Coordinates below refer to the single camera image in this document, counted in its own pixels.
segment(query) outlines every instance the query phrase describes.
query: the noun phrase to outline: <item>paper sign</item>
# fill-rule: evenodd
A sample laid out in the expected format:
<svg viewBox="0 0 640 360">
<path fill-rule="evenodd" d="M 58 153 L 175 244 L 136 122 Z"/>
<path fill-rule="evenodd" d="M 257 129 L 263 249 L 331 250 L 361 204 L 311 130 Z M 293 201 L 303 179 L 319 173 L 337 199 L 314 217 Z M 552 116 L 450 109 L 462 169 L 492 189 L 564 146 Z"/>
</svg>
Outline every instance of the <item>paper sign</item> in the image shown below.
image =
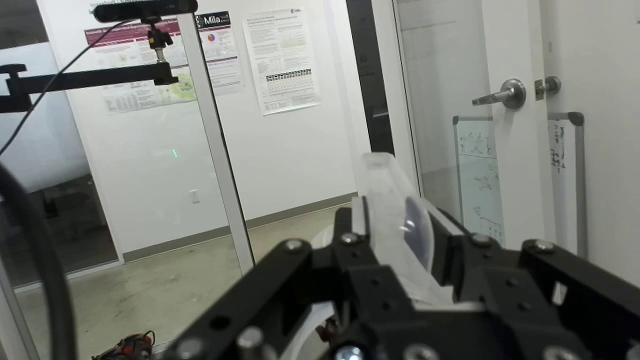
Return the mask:
<svg viewBox="0 0 640 360">
<path fill-rule="evenodd" d="M 237 86 L 241 80 L 229 16 L 227 12 L 202 14 L 197 23 L 215 97 L 227 94 L 233 91 L 231 86 Z M 174 76 L 178 76 L 178 83 L 169 86 L 153 86 L 152 83 L 101 86 L 100 97 L 103 97 L 107 112 L 138 112 L 195 101 L 178 20 L 157 23 L 156 29 L 167 32 L 174 41 L 171 47 L 163 48 L 163 58 L 171 67 Z M 106 30 L 107 29 L 86 30 L 86 42 L 95 42 Z M 101 69 L 153 64 L 156 52 L 148 47 L 145 34 L 148 24 L 115 29 L 93 47 L 95 64 L 101 64 Z"/>
<path fill-rule="evenodd" d="M 244 20 L 244 30 L 262 112 L 276 115 L 318 104 L 302 9 L 251 14 Z"/>
</svg>

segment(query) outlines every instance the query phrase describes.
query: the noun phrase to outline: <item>white wall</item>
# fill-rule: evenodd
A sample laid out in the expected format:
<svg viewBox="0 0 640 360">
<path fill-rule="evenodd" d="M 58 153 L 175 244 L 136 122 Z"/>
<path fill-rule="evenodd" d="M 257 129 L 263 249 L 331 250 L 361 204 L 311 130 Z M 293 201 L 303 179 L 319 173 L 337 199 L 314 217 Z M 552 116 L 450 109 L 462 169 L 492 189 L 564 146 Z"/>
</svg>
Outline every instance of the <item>white wall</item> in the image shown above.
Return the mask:
<svg viewBox="0 0 640 360">
<path fill-rule="evenodd" d="M 640 285 L 640 4 L 544 0 L 549 110 L 586 115 L 589 258 Z"/>
<path fill-rule="evenodd" d="M 22 73 L 22 76 L 58 71 L 47 42 L 3 48 L 0 50 L 0 64 L 25 64 L 27 73 Z M 3 78 L 0 80 L 0 94 L 8 94 Z M 24 112 L 0 115 L 1 146 L 22 116 Z M 63 93 L 51 93 L 39 103 L 13 145 L 3 153 L 1 162 L 27 192 L 88 175 L 84 149 Z"/>
<path fill-rule="evenodd" d="M 39 0 L 60 64 L 95 26 L 88 0 Z M 344 99 L 334 54 L 336 29 L 324 23 L 326 2 L 305 4 L 319 73 L 319 106 L 262 116 L 251 89 L 240 16 L 291 2 L 202 2 L 200 12 L 229 10 L 241 58 L 241 91 L 220 97 L 220 112 L 248 218 L 354 192 L 352 146 L 345 125 L 354 110 Z M 100 91 L 68 93 L 91 175 L 121 253 L 197 235 L 225 225 L 195 104 L 133 115 L 107 115 Z"/>
</svg>

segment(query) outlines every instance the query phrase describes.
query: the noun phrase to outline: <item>black metal frame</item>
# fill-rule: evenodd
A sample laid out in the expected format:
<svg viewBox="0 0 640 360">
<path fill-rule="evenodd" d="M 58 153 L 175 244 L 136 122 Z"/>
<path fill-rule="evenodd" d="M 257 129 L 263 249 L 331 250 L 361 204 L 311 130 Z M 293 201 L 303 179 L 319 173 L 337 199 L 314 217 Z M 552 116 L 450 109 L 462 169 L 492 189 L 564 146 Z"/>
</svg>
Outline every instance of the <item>black metal frame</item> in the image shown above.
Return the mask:
<svg viewBox="0 0 640 360">
<path fill-rule="evenodd" d="M 202 342 L 193 359 L 244 359 L 237 336 L 260 329 L 269 352 L 281 354 L 315 302 L 334 302 L 339 335 L 321 359 L 357 347 L 363 359 L 401 359 L 423 344 L 446 360 L 539 360 L 568 350 L 579 360 L 624 359 L 640 338 L 640 290 L 561 249 L 525 243 L 521 253 L 437 231 L 433 279 L 455 302 L 481 311 L 418 312 L 392 269 L 380 267 L 368 237 L 344 243 L 350 210 L 336 212 L 334 241 L 311 250 L 281 243 L 231 286 L 163 354 Z M 554 304 L 555 285 L 566 286 Z"/>
<path fill-rule="evenodd" d="M 369 0 L 345 0 L 345 10 L 354 41 L 354 56 L 359 76 L 369 146 L 372 153 L 393 154 L 396 149 L 385 101 L 373 9 Z"/>
<path fill-rule="evenodd" d="M 156 86 L 175 83 L 175 78 L 171 76 L 171 67 L 167 63 L 30 78 L 17 78 L 17 73 L 22 73 L 17 69 L 20 67 L 1 67 L 1 73 L 9 75 L 5 80 L 9 94 L 0 97 L 0 112 L 27 112 L 31 109 L 30 94 L 38 94 L 44 91 L 60 93 L 143 80 L 153 80 Z"/>
</svg>

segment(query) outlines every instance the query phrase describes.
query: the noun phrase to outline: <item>screw hole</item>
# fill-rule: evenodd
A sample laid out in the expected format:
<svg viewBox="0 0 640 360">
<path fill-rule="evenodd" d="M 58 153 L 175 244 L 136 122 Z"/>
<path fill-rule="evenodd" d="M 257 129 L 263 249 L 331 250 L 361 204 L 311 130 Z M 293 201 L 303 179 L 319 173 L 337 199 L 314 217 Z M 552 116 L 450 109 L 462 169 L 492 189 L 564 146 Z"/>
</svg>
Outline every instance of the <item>screw hole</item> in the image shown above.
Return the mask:
<svg viewBox="0 0 640 360">
<path fill-rule="evenodd" d="M 213 331 L 223 331 L 223 329 L 227 329 L 231 325 L 231 321 L 227 316 L 215 316 L 207 325 Z"/>
</svg>

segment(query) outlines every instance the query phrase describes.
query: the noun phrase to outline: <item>bolt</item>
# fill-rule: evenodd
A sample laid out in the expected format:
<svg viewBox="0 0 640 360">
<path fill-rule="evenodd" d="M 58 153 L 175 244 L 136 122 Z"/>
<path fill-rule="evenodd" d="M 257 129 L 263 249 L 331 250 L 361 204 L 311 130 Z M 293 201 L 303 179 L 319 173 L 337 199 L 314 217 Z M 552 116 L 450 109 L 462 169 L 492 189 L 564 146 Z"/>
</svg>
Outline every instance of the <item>bolt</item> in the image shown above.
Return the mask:
<svg viewBox="0 0 640 360">
<path fill-rule="evenodd" d="M 440 360 L 432 347 L 411 344 L 403 350 L 403 360 Z"/>
<path fill-rule="evenodd" d="M 298 249 L 302 249 L 299 241 L 295 241 L 295 239 L 286 241 L 286 250 L 295 253 Z"/>
<path fill-rule="evenodd" d="M 342 347 L 337 349 L 334 360 L 363 360 L 363 354 L 357 347 Z"/>
<path fill-rule="evenodd" d="M 552 243 L 541 243 L 541 241 L 535 241 L 534 244 L 537 253 L 545 253 L 545 254 L 552 254 L 555 249 Z"/>
<path fill-rule="evenodd" d="M 357 243 L 357 237 L 354 233 L 344 233 L 339 239 L 342 239 L 344 244 Z"/>
<path fill-rule="evenodd" d="M 263 335 L 255 326 L 244 329 L 244 333 L 240 333 L 237 336 L 237 347 L 246 350 L 260 349 L 262 342 L 263 342 Z"/>
<path fill-rule="evenodd" d="M 179 360 L 200 359 L 202 352 L 204 352 L 204 344 L 200 338 L 184 338 L 175 349 L 175 354 Z"/>
<path fill-rule="evenodd" d="M 579 356 L 561 347 L 547 347 L 544 349 L 544 360 L 579 360 Z"/>
</svg>

